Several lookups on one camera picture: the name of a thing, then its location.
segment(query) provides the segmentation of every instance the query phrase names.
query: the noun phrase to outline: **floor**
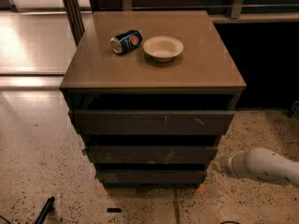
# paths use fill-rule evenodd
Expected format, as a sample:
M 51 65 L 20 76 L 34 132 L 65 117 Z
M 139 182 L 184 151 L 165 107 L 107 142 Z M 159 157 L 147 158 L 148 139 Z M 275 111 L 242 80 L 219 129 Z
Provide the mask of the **floor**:
M 63 71 L 76 50 L 63 14 L 0 13 L 0 33 L 1 72 Z M 0 77 L 0 215 L 11 223 L 34 223 L 51 196 L 44 223 L 298 223 L 298 189 L 228 178 L 212 165 L 199 189 L 104 189 L 67 116 L 61 78 L 45 80 Z M 237 110 L 217 158 L 252 147 L 299 161 L 299 121 L 279 109 Z

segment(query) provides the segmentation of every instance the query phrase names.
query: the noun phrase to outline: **can top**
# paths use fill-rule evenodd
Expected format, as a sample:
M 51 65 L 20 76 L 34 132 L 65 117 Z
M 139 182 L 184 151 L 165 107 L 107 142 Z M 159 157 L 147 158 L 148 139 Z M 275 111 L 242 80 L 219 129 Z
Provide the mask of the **can top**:
M 117 38 L 112 37 L 110 43 L 111 43 L 112 50 L 117 54 L 121 54 L 122 52 L 121 42 Z

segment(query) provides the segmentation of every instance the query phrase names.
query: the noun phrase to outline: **cabinet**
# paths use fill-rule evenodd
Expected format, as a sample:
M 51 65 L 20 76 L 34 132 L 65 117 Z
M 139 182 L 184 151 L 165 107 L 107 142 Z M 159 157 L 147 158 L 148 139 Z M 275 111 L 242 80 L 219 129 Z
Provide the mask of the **cabinet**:
M 184 51 L 169 63 L 142 44 L 114 54 L 110 38 L 132 29 L 173 36 Z M 245 88 L 205 11 L 93 13 L 60 86 L 107 188 L 198 187 Z

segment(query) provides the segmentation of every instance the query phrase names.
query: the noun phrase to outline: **bowl rim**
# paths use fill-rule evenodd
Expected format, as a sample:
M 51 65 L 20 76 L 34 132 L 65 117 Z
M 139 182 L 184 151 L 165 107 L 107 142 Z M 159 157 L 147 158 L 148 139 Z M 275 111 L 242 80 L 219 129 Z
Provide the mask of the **bowl rim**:
M 152 53 L 150 53 L 147 50 L 147 45 L 152 42 L 153 40 L 157 40 L 157 39 L 163 39 L 163 40 L 167 40 L 167 41 L 172 41 L 174 43 L 178 44 L 178 50 L 176 52 L 172 52 L 172 55 L 153 55 Z M 184 45 L 182 44 L 182 42 L 172 36 L 167 36 L 167 35 L 158 35 L 158 36 L 153 36 L 149 39 L 147 39 L 144 43 L 143 43 L 143 50 L 150 56 L 152 57 L 157 57 L 157 58 L 172 58 L 172 57 L 176 57 L 179 56 L 179 54 L 184 50 Z

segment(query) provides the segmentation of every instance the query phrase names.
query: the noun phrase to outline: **concrete floor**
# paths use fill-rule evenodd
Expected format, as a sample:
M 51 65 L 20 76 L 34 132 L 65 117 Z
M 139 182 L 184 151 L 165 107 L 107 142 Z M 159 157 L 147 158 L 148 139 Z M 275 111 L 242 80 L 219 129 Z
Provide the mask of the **concrete floor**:
M 58 27 L 53 35 L 65 37 L 65 30 Z M 14 55 L 3 44 L 0 60 L 8 70 Z M 31 54 L 31 44 L 24 46 Z M 59 57 L 59 50 L 71 53 L 75 47 L 57 46 L 57 53 L 51 51 L 52 59 L 61 61 L 57 67 L 63 69 L 68 58 Z M 4 58 L 4 49 L 10 58 Z M 30 57 L 34 63 L 35 56 Z M 15 64 L 21 67 L 22 59 Z M 44 223 L 298 223 L 298 189 L 231 179 L 212 166 L 199 189 L 104 189 L 82 154 L 84 144 L 70 124 L 66 103 L 57 89 L 60 79 L 47 81 L 44 87 L 44 79 L 28 85 L 28 79 L 12 82 L 6 78 L 0 77 L 0 215 L 11 223 L 34 223 L 50 196 L 56 199 L 55 211 Z M 298 120 L 288 118 L 284 110 L 236 111 L 220 141 L 218 157 L 251 147 L 266 147 L 299 161 Z M 110 213 L 108 208 L 120 208 L 121 212 Z

